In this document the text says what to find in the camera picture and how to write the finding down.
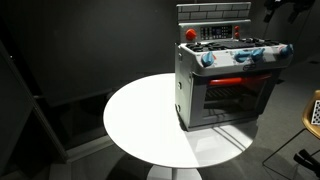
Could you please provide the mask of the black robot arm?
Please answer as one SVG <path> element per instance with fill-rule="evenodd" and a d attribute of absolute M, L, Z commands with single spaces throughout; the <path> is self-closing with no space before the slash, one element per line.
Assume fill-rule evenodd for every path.
<path fill-rule="evenodd" d="M 316 0 L 265 0 L 266 8 L 263 21 L 269 23 L 277 10 L 282 10 L 283 6 L 289 7 L 287 22 L 292 24 L 300 13 L 311 9 Z"/>

